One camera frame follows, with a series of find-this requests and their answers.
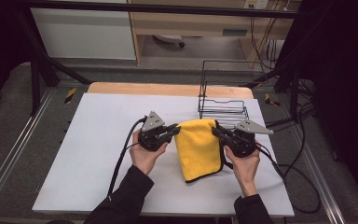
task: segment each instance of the white tabletop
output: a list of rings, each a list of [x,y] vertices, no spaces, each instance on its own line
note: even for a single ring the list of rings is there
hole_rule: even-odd
[[[198,119],[198,100],[198,97],[182,96],[84,94],[33,210],[89,213],[106,197],[116,162],[133,123],[152,110],[165,120],[167,126]],[[249,118],[263,125],[257,100],[243,101]],[[275,158],[267,135],[257,134],[256,140]],[[269,159],[264,155],[260,158],[255,182],[268,213],[272,217],[293,216],[282,180]],[[130,166],[128,153],[121,164],[115,188]],[[145,198],[143,215],[235,215],[233,204],[241,195],[241,189],[232,170],[224,167],[218,174],[186,184],[174,139],[166,153],[158,158],[150,177],[155,185]]]

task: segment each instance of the yellow towel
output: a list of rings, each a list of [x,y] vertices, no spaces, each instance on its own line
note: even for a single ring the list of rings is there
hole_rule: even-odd
[[[174,138],[186,183],[222,170],[223,150],[212,134],[216,124],[214,119],[195,119],[178,125],[181,129]]]

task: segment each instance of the black metal pole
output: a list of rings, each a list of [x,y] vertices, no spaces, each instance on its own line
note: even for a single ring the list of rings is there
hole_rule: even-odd
[[[125,11],[125,12],[154,12],[173,14],[196,14],[234,17],[255,18],[281,18],[295,19],[309,16],[311,12],[283,11],[283,10],[259,10],[239,9],[228,7],[188,7],[188,6],[166,6],[148,4],[120,4],[120,3],[91,3],[71,1],[47,1],[47,0],[16,0],[18,7],[72,9],[72,10],[95,10],[95,11]]]
[[[37,40],[36,36],[34,35],[34,32],[31,29],[29,23],[27,22],[27,19],[25,18],[24,14],[22,13],[22,10],[18,10],[17,8],[12,8],[12,13],[16,18],[17,22],[19,23],[19,25],[21,26],[25,36],[28,38],[30,46],[33,50],[32,52],[33,56],[35,59],[37,59],[39,71],[43,76],[43,78],[45,79],[46,84],[48,86],[57,86],[60,81],[57,75],[55,74],[54,70],[52,69],[52,67],[46,64],[46,61],[44,60],[42,55],[44,49],[40,46],[40,43]]]
[[[61,70],[62,72],[64,72],[65,74],[67,74],[68,76],[76,79],[77,81],[81,82],[82,84],[86,84],[89,85],[91,84],[93,81],[82,77],[81,75],[79,75],[78,73],[72,71],[71,69],[67,68],[66,66],[64,66],[63,64],[57,62],[56,60],[52,59],[51,57],[49,57],[47,54],[43,54],[45,59],[50,62],[51,65],[53,65],[54,67],[56,67],[57,69]]]

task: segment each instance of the floor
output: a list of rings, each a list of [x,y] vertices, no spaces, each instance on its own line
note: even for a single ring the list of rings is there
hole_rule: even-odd
[[[184,40],[186,46],[180,49],[149,36],[145,41],[143,62],[138,66],[128,62],[109,62],[98,65],[94,63],[88,66],[85,63],[79,65],[76,61],[71,62],[71,66],[82,76],[98,81],[199,84],[200,71],[205,60],[237,61],[245,59],[240,51],[240,43],[235,38],[185,37]],[[224,80],[237,80],[239,78],[238,71],[260,71],[261,68],[251,69],[243,64],[214,62],[207,69],[214,72],[216,70],[225,71]],[[32,134],[21,145],[20,155],[13,155],[11,149],[16,145],[22,129],[30,120],[29,113],[32,102],[29,67],[24,65],[16,68],[2,89],[2,97],[0,97],[0,169],[8,169],[10,175],[0,176],[0,223],[47,223],[52,219],[78,220],[78,223],[81,223],[81,220],[85,218],[81,215],[46,216],[31,211],[37,196],[37,189],[43,184],[49,166],[54,161],[82,93],[87,90],[87,86],[73,82],[64,74],[59,75],[62,82],[58,88],[42,88],[44,92],[51,94],[51,100],[46,105],[42,118],[31,120],[36,125],[31,130]],[[211,73],[211,77],[221,77],[221,74]],[[272,78],[269,83],[264,83],[253,89],[255,98],[259,100],[265,121],[288,117],[285,105],[290,92],[275,93],[273,90],[275,81],[276,79]],[[74,98],[70,104],[64,104],[66,94],[73,87],[77,87]],[[266,93],[275,104],[266,104]],[[305,104],[308,101],[308,96],[300,96],[299,101]],[[299,125],[282,130],[280,128],[284,128],[284,126],[274,128],[276,134],[270,137],[271,143],[278,162],[290,163],[299,150],[298,133],[301,132]],[[328,140],[324,138],[324,131],[318,123],[316,114],[312,114],[304,120],[304,128],[310,155],[320,167],[337,203],[338,210],[345,219],[344,222],[336,223],[358,223],[358,188],[346,165],[334,160],[333,152],[328,145]],[[15,165],[2,166],[5,164],[7,155],[13,155],[11,158],[15,158]],[[312,178],[307,155],[300,158],[296,167],[305,173],[305,176]],[[288,188],[293,204],[306,210],[315,208],[317,204],[315,192],[299,173],[290,173]],[[287,218],[287,223],[331,223],[325,208],[324,204],[315,214],[296,211],[296,216]],[[282,223],[282,220],[276,220],[276,223]]]

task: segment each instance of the metal wire rack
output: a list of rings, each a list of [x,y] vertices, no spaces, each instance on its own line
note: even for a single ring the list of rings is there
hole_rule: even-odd
[[[228,71],[218,70],[216,68],[207,69],[208,63],[213,63],[214,67],[220,67],[220,63],[234,63],[248,65],[250,71]],[[265,76],[263,66],[258,62],[247,61],[203,61],[202,75],[200,82],[199,106],[198,112],[200,119],[216,119],[219,124],[227,129],[234,129],[234,126],[244,119],[248,119],[248,112],[245,102],[239,99],[229,99],[227,101],[218,101],[207,96],[208,85],[237,86],[243,87],[247,83],[254,83],[258,77]],[[256,84],[266,84],[266,82],[257,82]]]

